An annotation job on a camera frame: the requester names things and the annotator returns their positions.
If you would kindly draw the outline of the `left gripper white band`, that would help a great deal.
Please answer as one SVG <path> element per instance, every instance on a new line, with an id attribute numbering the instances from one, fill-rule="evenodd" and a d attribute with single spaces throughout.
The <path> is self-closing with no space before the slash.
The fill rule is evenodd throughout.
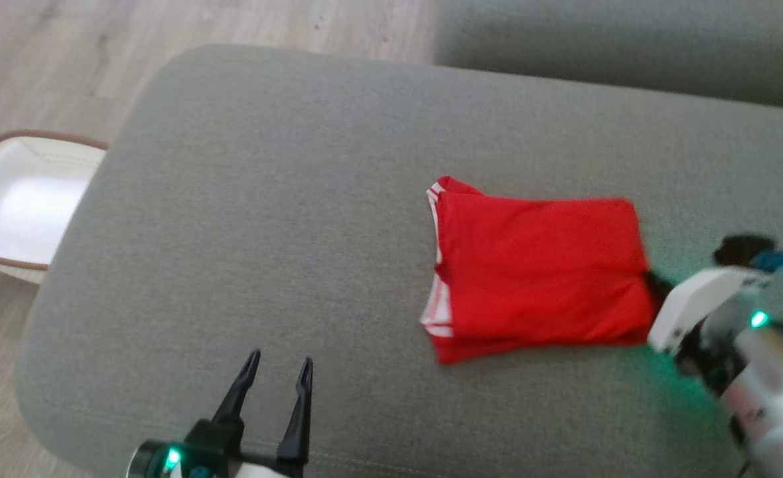
<path id="1" fill-rule="evenodd" d="M 254 384 L 260 365 L 261 351 L 249 354 L 239 374 L 212 417 L 216 426 L 245 425 L 241 417 L 246 394 Z M 306 357 L 300 371 L 295 392 L 297 401 L 289 418 L 285 435 L 277 447 L 276 455 L 235 453 L 231 456 L 231 477 L 303 477 L 309 462 L 311 441 L 311 412 L 313 399 L 313 375 L 315 362 Z"/>

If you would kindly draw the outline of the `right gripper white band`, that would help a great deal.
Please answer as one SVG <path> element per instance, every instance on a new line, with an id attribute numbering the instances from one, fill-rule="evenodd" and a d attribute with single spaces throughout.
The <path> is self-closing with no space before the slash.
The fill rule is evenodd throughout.
<path id="1" fill-rule="evenodd" d="M 764 272 L 741 266 L 707 268 L 675 287 L 655 270 L 646 270 L 642 279 L 653 307 L 661 307 L 647 343 L 652 350 L 667 356 L 676 355 L 687 333 L 725 302 L 743 291 L 756 291 L 765 285 Z"/>

